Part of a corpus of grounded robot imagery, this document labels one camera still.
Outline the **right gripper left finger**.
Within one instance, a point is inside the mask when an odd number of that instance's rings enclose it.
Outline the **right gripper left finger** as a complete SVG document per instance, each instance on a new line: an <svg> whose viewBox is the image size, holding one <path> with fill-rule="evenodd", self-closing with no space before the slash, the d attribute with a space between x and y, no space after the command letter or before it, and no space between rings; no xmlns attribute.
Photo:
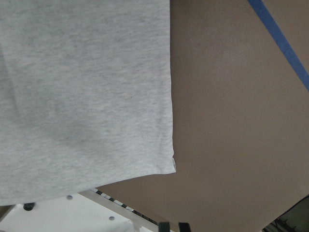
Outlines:
<svg viewBox="0 0 309 232"><path fill-rule="evenodd" d="M159 224L158 224L158 232L170 232L170 224L169 224L169 222L159 222Z"/></svg>

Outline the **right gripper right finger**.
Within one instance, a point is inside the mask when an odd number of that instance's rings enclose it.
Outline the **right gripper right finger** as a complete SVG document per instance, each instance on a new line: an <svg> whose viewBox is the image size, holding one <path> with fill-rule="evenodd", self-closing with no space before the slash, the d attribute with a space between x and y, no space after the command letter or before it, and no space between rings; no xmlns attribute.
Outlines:
<svg viewBox="0 0 309 232"><path fill-rule="evenodd" d="M190 224L187 222L179 222L178 227L179 227L179 232L191 232Z"/></svg>

